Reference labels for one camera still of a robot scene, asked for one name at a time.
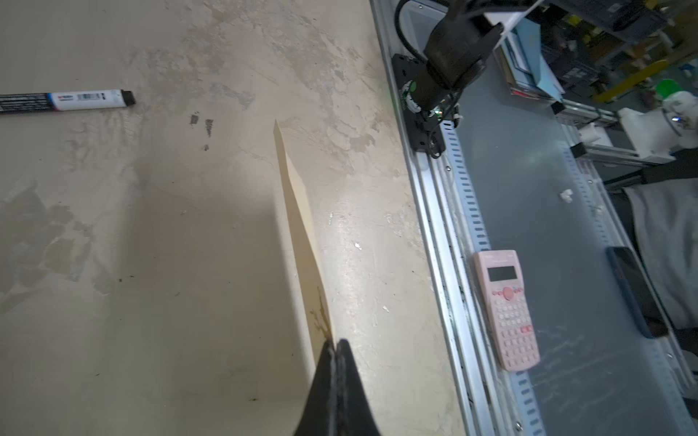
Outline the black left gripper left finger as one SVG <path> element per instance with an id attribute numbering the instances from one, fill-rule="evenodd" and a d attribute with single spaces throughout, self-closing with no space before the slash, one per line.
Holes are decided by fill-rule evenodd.
<path id="1" fill-rule="evenodd" d="M 336 350 L 327 340 L 321 350 L 314 379 L 306 399 L 295 436 L 332 436 L 337 434 Z"/>

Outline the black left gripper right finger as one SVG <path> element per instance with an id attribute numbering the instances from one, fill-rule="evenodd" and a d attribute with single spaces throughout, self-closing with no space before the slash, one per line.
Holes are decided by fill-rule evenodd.
<path id="1" fill-rule="evenodd" d="M 349 341 L 336 347 L 338 435 L 379 436 Z"/>

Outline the tan paper envelope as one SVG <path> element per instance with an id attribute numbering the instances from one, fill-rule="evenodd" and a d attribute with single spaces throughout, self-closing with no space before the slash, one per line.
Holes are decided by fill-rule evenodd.
<path id="1" fill-rule="evenodd" d="M 314 361 L 318 362 L 325 343 L 333 339 L 333 323 L 327 303 L 323 272 L 316 252 L 316 236 L 310 203 L 305 184 L 285 149 L 279 123 L 274 124 L 274 142 L 308 334 Z"/>

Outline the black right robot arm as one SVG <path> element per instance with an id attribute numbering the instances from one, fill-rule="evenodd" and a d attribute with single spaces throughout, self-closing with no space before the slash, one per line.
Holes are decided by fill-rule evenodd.
<path id="1" fill-rule="evenodd" d="M 496 1 L 443 1 L 444 17 L 424 49 L 411 43 L 401 18 L 404 1 L 373 1 L 372 9 L 408 175 L 416 200 L 427 262 L 442 319 L 446 348 L 466 432 L 504 435 L 505 408 L 492 353 L 485 339 L 482 307 L 467 275 L 456 205 L 449 201 L 448 162 L 457 99 L 485 71 L 503 35 L 486 13 Z"/>

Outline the pink calculator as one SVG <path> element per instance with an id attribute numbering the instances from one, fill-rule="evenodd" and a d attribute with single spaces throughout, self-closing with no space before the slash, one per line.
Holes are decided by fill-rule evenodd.
<path id="1" fill-rule="evenodd" d="M 478 252 L 474 266 L 503 369 L 523 372 L 533 368 L 540 363 L 540 352 L 516 251 Z"/>

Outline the dark smartphone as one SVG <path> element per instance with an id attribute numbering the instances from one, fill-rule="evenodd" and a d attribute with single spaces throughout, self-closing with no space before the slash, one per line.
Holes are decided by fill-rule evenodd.
<path id="1" fill-rule="evenodd" d="M 621 295 L 640 334 L 648 339 L 667 336 L 669 328 L 632 250 L 610 246 L 606 248 L 606 253 Z"/>

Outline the black white marker pen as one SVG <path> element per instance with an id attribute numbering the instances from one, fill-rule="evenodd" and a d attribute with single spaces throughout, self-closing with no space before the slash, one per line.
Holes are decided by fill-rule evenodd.
<path id="1" fill-rule="evenodd" d="M 133 92 L 122 89 L 2 94 L 1 114 L 113 109 L 135 104 Z"/>

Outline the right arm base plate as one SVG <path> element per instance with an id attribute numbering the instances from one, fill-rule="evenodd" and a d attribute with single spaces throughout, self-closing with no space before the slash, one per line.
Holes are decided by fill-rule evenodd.
<path id="1" fill-rule="evenodd" d="M 410 56 L 394 54 L 392 67 L 411 149 L 439 158 L 446 150 L 441 123 L 460 123 L 463 91 L 441 87 L 427 65 Z"/>

